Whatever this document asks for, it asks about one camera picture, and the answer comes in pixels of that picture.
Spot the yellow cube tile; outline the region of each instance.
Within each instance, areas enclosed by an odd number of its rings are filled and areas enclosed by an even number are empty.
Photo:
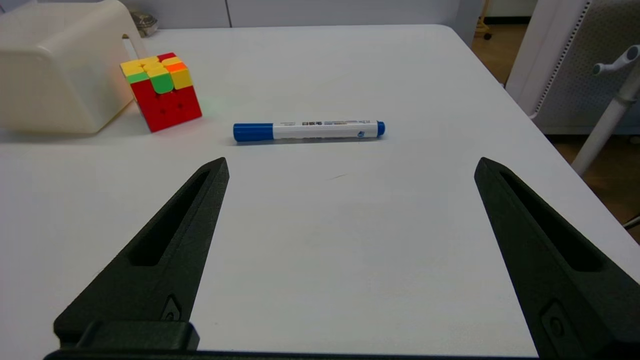
[[[178,71],[171,71],[171,80],[173,81],[173,86],[176,90],[193,86],[191,75],[189,75],[189,69],[187,69],[187,67]]]
[[[151,56],[149,58],[140,59],[138,61],[140,62],[140,65],[146,65],[146,64],[149,64],[149,63],[157,63],[157,62],[159,62],[157,56]]]
[[[168,58],[168,59],[164,59],[162,61],[162,65],[164,66],[169,66],[169,65],[173,65],[173,64],[177,64],[177,63],[181,63],[182,60],[180,60],[179,57],[173,57],[173,58]]]
[[[162,74],[168,74],[168,73],[169,72],[164,67],[157,67],[155,69],[151,69],[151,70],[147,71],[147,75],[149,75],[150,78],[152,78],[154,76],[160,76]]]
[[[124,76],[131,76],[131,75],[144,72],[144,70],[140,66],[132,66],[132,65],[122,66],[121,65],[120,68],[122,69],[122,73],[124,74]]]
[[[120,64],[120,67],[138,67],[140,66],[140,60],[126,61]]]
[[[149,72],[149,71],[154,70],[154,69],[162,68],[162,67],[163,66],[162,66],[161,63],[148,63],[148,64],[145,64],[144,66],[142,66],[142,68],[146,72]]]

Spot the small object on shelf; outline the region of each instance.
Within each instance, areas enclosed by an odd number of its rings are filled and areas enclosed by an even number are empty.
[[[189,68],[174,53],[120,64],[151,132],[202,116]]]
[[[153,15],[131,11],[131,18],[138,29],[138,33],[143,38],[148,38],[158,30],[158,19]]]

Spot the wooden floor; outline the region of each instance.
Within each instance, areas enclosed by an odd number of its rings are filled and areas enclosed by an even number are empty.
[[[473,52],[502,84],[509,78],[526,29],[526,25],[494,25],[491,40],[474,39]],[[586,136],[550,136],[549,140],[570,163]],[[613,136],[584,176],[587,185],[621,223],[640,213],[640,145],[630,140],[629,136]],[[640,226],[629,233],[640,244]]]

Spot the chair leg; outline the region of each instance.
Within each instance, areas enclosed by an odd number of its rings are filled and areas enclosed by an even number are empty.
[[[633,219],[629,220],[628,222],[626,222],[623,227],[626,230],[631,230],[634,227],[640,225],[640,214],[638,214],[636,217],[634,217]]]

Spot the green cube tile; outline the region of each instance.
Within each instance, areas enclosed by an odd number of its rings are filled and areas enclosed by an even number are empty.
[[[151,77],[151,85],[154,86],[154,90],[159,94],[166,94],[173,90],[173,81],[171,80],[171,74],[156,75]]]
[[[133,84],[139,81],[146,80],[148,78],[149,76],[147,75],[146,72],[140,72],[139,74],[133,74],[133,75],[127,76],[127,81],[129,82],[129,84]]]

